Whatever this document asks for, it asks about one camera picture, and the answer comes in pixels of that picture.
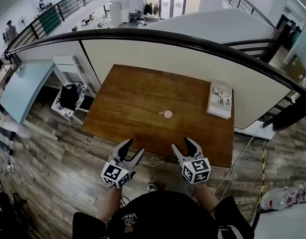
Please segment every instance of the sneaker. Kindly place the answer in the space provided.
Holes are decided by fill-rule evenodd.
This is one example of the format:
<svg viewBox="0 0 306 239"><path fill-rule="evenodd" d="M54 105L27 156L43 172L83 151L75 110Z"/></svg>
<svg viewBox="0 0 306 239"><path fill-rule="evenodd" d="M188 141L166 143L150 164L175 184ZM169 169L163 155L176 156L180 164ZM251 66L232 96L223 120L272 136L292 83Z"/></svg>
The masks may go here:
<svg viewBox="0 0 306 239"><path fill-rule="evenodd" d="M157 191L157 186L154 185L153 183L149 183L147 186L147 192L153 192L153 191Z"/></svg>
<svg viewBox="0 0 306 239"><path fill-rule="evenodd" d="M9 141L12 141L14 137L15 137L15 132L12 131L9 137Z"/></svg>

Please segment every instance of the book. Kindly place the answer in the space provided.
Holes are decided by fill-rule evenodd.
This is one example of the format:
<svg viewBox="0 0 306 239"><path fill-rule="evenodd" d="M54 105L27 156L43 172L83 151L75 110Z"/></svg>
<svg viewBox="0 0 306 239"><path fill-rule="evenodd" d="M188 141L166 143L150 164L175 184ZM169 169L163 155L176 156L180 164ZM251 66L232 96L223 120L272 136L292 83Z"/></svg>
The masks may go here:
<svg viewBox="0 0 306 239"><path fill-rule="evenodd" d="M228 84L212 80L206 112L224 119L232 114L233 89Z"/></svg>

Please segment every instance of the pink round object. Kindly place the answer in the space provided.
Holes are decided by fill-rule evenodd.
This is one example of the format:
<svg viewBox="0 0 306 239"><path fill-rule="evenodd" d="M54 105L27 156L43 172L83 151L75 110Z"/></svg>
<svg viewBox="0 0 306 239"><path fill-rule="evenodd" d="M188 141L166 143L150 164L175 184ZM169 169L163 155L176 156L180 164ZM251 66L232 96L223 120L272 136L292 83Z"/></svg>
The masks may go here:
<svg viewBox="0 0 306 239"><path fill-rule="evenodd" d="M164 112L164 117L165 117L165 118L169 119L169 118L171 118L172 116L173 116L173 113L172 113L171 111L165 111L165 112Z"/></svg>

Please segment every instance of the glass door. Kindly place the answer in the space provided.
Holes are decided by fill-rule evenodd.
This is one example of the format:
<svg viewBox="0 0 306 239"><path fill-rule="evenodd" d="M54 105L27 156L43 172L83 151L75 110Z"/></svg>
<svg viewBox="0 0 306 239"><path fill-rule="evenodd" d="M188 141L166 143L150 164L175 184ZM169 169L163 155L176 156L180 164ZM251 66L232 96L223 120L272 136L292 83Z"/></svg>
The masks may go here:
<svg viewBox="0 0 306 239"><path fill-rule="evenodd" d="M184 0L161 0L161 18L172 18L183 14Z"/></svg>

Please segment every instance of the fluorescent light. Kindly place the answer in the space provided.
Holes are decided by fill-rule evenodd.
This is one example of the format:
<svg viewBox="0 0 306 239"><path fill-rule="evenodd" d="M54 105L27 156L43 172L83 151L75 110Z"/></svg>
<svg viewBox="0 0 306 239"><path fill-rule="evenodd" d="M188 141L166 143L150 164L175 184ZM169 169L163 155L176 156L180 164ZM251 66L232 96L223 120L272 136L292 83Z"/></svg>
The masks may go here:
<svg viewBox="0 0 306 239"><path fill-rule="evenodd" d="M306 6L300 0L297 0L297 1L302 5L302 7L306 9Z"/></svg>

